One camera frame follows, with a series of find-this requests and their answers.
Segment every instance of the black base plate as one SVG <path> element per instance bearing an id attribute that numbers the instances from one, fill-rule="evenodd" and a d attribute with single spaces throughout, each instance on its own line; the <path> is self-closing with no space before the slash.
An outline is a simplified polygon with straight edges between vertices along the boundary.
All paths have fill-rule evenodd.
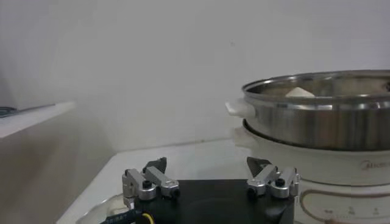
<path id="1" fill-rule="evenodd" d="M 181 196 L 135 201 L 135 207 L 165 223 L 261 223 L 293 224 L 294 198 L 277 199 L 266 194 L 247 196 L 246 180 L 179 180 Z M 139 219 L 137 223 L 148 223 Z"/>

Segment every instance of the white wall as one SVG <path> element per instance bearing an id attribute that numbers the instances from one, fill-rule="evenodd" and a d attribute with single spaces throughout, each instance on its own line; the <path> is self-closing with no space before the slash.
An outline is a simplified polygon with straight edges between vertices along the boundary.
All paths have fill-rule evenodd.
<path id="1" fill-rule="evenodd" d="M 16 104 L 78 104 L 28 132 L 41 168 L 19 196 L 29 218 L 20 222 L 58 217 L 112 151 L 228 137 L 224 102 L 246 82 L 388 68 L 389 7 L 386 0 L 0 0 L 0 74 Z M 45 209 L 54 215 L 43 217 Z"/>

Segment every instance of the stainless steel pot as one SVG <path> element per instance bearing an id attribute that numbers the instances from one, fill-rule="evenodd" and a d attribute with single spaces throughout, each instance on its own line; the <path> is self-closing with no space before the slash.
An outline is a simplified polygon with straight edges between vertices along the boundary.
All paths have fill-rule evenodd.
<path id="1" fill-rule="evenodd" d="M 286 96 L 297 87 L 314 96 Z M 227 108 L 256 135 L 312 149 L 390 150 L 390 70 L 283 76 L 243 91 Z"/>

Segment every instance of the black screw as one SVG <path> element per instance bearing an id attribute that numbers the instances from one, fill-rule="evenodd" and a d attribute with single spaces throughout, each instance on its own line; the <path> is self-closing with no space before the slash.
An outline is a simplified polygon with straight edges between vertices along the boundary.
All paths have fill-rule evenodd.
<path id="1" fill-rule="evenodd" d="M 152 182 L 150 182 L 149 180 L 144 180 L 142 182 L 142 188 L 143 189 L 149 189 L 152 187 Z"/>
<path id="2" fill-rule="evenodd" d="M 247 191 L 247 195 L 250 199 L 254 200 L 257 198 L 257 193 L 256 193 L 256 190 L 253 189 L 253 188 L 249 188 L 248 191 Z"/>
<path id="3" fill-rule="evenodd" d="M 279 179 L 275 180 L 275 185 L 277 187 L 283 187 L 285 185 L 285 181 L 283 179 L 279 178 Z"/>
<path id="4" fill-rule="evenodd" d="M 173 191 L 171 191 L 172 198 L 178 198 L 180 197 L 180 194 L 181 194 L 180 189 L 174 189 Z"/>

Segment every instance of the pot handle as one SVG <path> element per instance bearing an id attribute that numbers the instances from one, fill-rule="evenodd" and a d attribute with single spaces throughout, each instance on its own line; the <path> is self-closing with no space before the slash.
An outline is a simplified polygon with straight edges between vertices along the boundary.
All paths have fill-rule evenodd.
<path id="1" fill-rule="evenodd" d="M 226 102 L 225 107 L 231 116 L 238 116 L 241 118 L 255 118 L 256 109 L 244 99 L 237 99 L 231 102 Z"/>

